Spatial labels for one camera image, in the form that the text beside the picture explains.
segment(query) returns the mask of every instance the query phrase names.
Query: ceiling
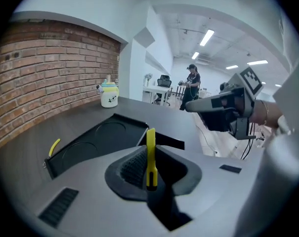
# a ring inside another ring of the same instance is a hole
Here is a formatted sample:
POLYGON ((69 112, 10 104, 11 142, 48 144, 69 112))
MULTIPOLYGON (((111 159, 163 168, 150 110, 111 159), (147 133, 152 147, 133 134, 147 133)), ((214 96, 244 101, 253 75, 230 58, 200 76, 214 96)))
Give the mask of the ceiling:
POLYGON ((171 50, 175 58, 189 58, 199 52, 197 63, 220 69, 233 75, 246 68, 247 62, 267 60, 268 64, 253 65, 258 77, 266 82, 265 88, 275 91, 289 73, 271 52, 247 33, 224 22, 190 14, 160 14, 164 22, 171 50), (200 46, 208 29, 214 31, 205 46, 200 46), (239 68, 227 70, 237 65, 239 68))

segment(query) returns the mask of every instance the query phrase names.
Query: yellow handle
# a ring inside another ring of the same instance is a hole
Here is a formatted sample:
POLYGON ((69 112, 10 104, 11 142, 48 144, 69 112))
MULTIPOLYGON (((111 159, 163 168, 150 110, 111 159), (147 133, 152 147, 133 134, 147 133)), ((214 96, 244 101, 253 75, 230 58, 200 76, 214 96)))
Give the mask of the yellow handle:
POLYGON ((49 154, 48 156, 51 157, 52 152, 54 151, 54 148, 56 147, 56 145, 59 143, 60 139, 56 140, 54 144, 52 144, 50 150, 49 150, 49 154))
POLYGON ((158 172, 156 168, 155 148, 156 148, 156 131, 154 128, 146 133, 147 140, 147 175, 146 186, 148 190, 156 190, 158 184, 158 172))

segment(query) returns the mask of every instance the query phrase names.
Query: black cap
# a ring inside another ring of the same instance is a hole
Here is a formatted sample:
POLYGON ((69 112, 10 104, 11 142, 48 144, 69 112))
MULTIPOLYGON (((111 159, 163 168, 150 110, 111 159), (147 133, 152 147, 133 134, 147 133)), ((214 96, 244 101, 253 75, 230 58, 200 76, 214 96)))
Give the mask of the black cap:
POLYGON ((190 64, 189 67, 187 67, 187 69, 196 69, 197 66, 195 66, 194 64, 190 64))

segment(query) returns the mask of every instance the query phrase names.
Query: black clothing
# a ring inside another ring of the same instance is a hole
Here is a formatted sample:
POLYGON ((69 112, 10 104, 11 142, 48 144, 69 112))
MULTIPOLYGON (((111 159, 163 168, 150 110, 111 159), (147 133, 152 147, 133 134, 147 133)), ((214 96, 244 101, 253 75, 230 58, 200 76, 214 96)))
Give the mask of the black clothing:
MULTIPOLYGON (((200 82, 200 74, 199 73, 195 73, 193 74, 189 74, 187 81, 190 82, 191 84, 200 82)), ((185 104, 187 102, 190 102, 192 100, 194 100, 196 98, 196 96, 198 95, 198 90, 199 87, 187 87, 184 91, 183 94, 183 98, 182 98, 182 104, 180 106, 180 110, 184 111, 185 110, 185 104)))

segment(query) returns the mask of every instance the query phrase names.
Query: wire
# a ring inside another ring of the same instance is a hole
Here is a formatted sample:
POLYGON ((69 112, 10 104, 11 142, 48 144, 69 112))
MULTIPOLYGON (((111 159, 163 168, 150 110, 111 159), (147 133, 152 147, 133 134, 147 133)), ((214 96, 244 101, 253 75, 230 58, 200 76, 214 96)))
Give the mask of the wire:
POLYGON ((207 142, 207 145, 209 146, 209 148, 210 148, 213 152, 216 152, 215 148, 213 148, 213 147, 211 147, 211 146, 209 145, 209 143, 208 143, 208 141, 207 141, 207 139, 206 139, 206 137, 205 137, 205 135, 204 135, 204 132, 201 130, 201 128, 198 127, 197 125, 195 125, 195 126, 196 126, 196 127, 201 131, 201 133, 203 134, 204 139, 205 139, 205 141, 207 142))
POLYGON ((253 143, 254 143, 254 139, 253 139, 253 141, 252 141, 252 144, 251 144, 250 147, 249 147, 249 150, 248 150, 247 154, 246 154, 245 157, 243 158, 243 160, 246 159, 247 155, 249 154, 250 149, 251 149, 252 146, 253 146, 253 143))
MULTIPOLYGON (((250 128, 250 133, 249 133, 249 134, 252 133, 252 130, 253 130, 253 123, 252 123, 252 126, 251 126, 251 128, 250 128)), ((247 146, 246 146, 246 148, 245 148, 245 150, 244 150, 244 152, 243 152, 243 154, 242 154, 242 157, 240 157, 240 160, 243 159, 244 153, 246 152, 248 146, 250 146, 250 139, 248 140, 247 146)))

